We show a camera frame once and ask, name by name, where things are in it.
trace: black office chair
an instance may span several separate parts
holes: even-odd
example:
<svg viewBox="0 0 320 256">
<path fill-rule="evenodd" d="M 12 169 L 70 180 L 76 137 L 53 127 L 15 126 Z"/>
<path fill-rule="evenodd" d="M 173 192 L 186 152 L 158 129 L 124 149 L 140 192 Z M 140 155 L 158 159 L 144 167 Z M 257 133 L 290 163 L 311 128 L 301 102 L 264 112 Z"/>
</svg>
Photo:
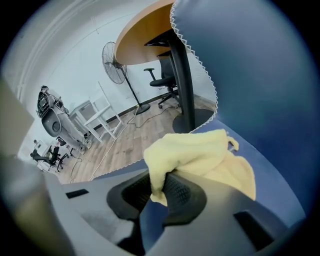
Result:
<svg viewBox="0 0 320 256">
<path fill-rule="evenodd" d="M 62 167 L 63 160 L 64 160 L 65 158 L 69 158 L 68 154 L 65 153 L 62 157 L 60 157 L 59 147 L 58 147 L 58 146 L 56 146 L 56 147 L 53 149 L 53 152 L 52 152 L 51 146 L 50 146 L 50 148 L 49 148 L 49 150 L 48 150 L 48 153 L 50 153 L 50 157 L 49 157 L 49 156 L 40 156 L 40 155 L 38 154 L 38 151 L 35 149 L 35 150 L 33 150 L 32 153 L 30 153 L 30 157 L 32 157 L 32 159 L 35 160 L 36 162 L 38 162 L 38 161 L 44 161 L 44 162 L 48 163 L 51 167 L 55 166 L 55 165 L 56 165 L 56 162 L 59 161 L 56 170 L 57 170 L 58 172 L 60 172 L 60 171 L 59 171 L 59 167 L 61 167 L 61 169 L 63 169 L 63 167 Z"/>
<path fill-rule="evenodd" d="M 171 62 L 169 58 L 160 59 L 161 65 L 161 78 L 156 80 L 152 70 L 154 68 L 145 68 L 143 71 L 149 71 L 150 75 L 153 78 L 153 81 L 150 82 L 150 86 L 152 87 L 167 87 L 168 93 L 163 96 L 162 100 L 158 103 L 159 109 L 162 109 L 162 103 L 169 100 L 170 98 L 174 98 L 178 102 L 178 107 L 180 107 L 180 100 L 178 99 L 178 90 L 174 90 L 177 87 L 177 82 L 175 79 L 174 70 L 172 68 Z"/>
</svg>

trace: electrical cord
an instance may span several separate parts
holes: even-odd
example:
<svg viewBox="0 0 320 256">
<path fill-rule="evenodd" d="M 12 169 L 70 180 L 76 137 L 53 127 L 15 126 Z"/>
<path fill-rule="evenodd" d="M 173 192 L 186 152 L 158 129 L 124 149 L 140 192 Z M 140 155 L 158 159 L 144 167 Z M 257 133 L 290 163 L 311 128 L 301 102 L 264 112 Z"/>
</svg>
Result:
<svg viewBox="0 0 320 256">
<path fill-rule="evenodd" d="M 50 94 L 50 93 L 48 93 L 48 92 L 46 92 L 46 94 L 54 97 L 54 98 L 55 98 L 55 101 L 54 101 L 55 106 L 56 106 L 59 110 L 61 110 L 63 113 L 65 113 L 67 116 L 69 116 L 69 113 L 66 111 L 66 108 L 65 108 L 64 104 L 62 103 L 62 101 L 60 101 L 56 96 L 54 96 L 54 95 L 52 95 L 52 94 Z M 62 107 L 63 107 L 64 110 L 58 106 L 58 103 L 59 103 L 59 102 L 62 103 Z"/>
<path fill-rule="evenodd" d="M 72 182 L 72 174 L 73 174 L 73 172 L 74 172 L 74 168 L 76 167 L 76 164 L 77 163 L 81 163 L 82 162 L 82 159 L 81 158 L 79 158 L 79 157 L 75 157 L 72 153 L 71 153 L 71 151 L 68 149 L 68 151 L 70 152 L 70 156 L 72 156 L 73 158 L 75 158 L 75 159 L 80 159 L 81 161 L 76 161 L 75 162 L 75 164 L 74 164 L 74 166 L 72 167 L 72 169 L 71 169 L 71 179 L 70 179 L 70 184 L 71 184 L 71 182 Z"/>
<path fill-rule="evenodd" d="M 91 178 L 89 179 L 89 181 L 92 181 L 92 179 L 93 179 L 93 177 L 95 176 L 98 168 L 100 167 L 101 163 L 103 162 L 103 160 L 106 158 L 106 156 L 107 156 L 108 153 L 110 152 L 110 150 L 111 150 L 111 148 L 113 147 L 113 145 L 115 144 L 116 140 L 120 137 L 120 135 L 123 133 L 123 131 L 131 124 L 130 122 L 135 119 L 135 117 L 137 116 L 138 109 L 139 109 L 139 106 L 137 106 L 137 108 L 136 108 L 136 111 L 135 111 L 135 113 L 134 113 L 134 117 L 131 118 L 131 119 L 129 120 L 129 122 L 127 122 L 126 126 L 123 128 L 123 130 L 120 132 L 120 134 L 114 139 L 111 147 L 109 148 L 108 152 L 103 156 L 103 158 L 102 158 L 101 162 L 99 163 L 99 165 L 95 168 L 95 170 L 94 170 Z"/>
<path fill-rule="evenodd" d="M 137 126 L 137 124 L 136 124 L 135 122 L 134 122 L 134 123 L 129 123 L 129 122 L 131 122 L 132 119 L 129 120 L 126 124 L 127 124 L 127 125 L 135 125 L 135 128 L 139 129 L 139 128 L 141 128 L 142 126 L 144 126 L 144 124 L 145 124 L 148 120 L 150 120 L 151 118 L 154 118 L 154 117 L 156 117 L 156 116 L 161 115 L 163 112 L 165 112 L 167 109 L 170 109 L 170 108 L 175 108 L 175 109 L 177 109 L 178 107 L 176 107 L 176 106 L 169 106 L 169 107 L 165 108 L 161 113 L 149 117 L 149 118 L 148 118 L 147 120 L 145 120 L 145 121 L 143 122 L 143 124 L 140 125 L 140 126 Z"/>
</svg>

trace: blue chair backrest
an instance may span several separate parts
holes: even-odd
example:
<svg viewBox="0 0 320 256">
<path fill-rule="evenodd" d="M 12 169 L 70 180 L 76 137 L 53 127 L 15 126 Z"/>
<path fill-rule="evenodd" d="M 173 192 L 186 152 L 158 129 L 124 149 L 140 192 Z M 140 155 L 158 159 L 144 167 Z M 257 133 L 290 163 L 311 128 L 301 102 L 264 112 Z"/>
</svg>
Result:
<svg viewBox="0 0 320 256">
<path fill-rule="evenodd" d="M 320 178 L 319 73 L 299 32 L 263 0 L 174 8 L 175 31 L 216 87 L 217 118 L 278 169 L 309 212 Z"/>
</svg>

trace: round wooden table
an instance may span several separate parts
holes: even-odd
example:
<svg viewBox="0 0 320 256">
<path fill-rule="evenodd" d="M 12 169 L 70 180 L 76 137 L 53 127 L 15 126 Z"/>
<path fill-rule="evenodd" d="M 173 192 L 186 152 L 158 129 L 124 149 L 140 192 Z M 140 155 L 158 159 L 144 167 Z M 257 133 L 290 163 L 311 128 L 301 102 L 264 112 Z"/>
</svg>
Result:
<svg viewBox="0 0 320 256">
<path fill-rule="evenodd" d="M 197 109 L 199 113 L 195 115 L 186 47 L 170 23 L 170 11 L 174 2 L 175 0 L 159 0 L 138 13 L 120 33 L 114 52 L 120 64 L 134 65 L 158 60 L 159 55 L 170 51 L 182 111 L 174 119 L 172 126 L 176 133 L 189 133 L 206 122 L 213 111 Z"/>
</svg>

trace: chair armrest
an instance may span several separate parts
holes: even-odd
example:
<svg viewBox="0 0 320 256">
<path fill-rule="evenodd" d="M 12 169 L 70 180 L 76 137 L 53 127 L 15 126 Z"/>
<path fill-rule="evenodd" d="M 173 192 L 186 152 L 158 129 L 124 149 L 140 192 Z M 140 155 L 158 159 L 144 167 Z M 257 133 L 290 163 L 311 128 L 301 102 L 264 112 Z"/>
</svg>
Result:
<svg viewBox="0 0 320 256">
<path fill-rule="evenodd" d="M 153 81 L 156 80 L 154 73 L 152 72 L 152 70 L 155 70 L 154 68 L 145 68 L 143 71 L 149 71 L 151 77 L 153 78 Z"/>
</svg>

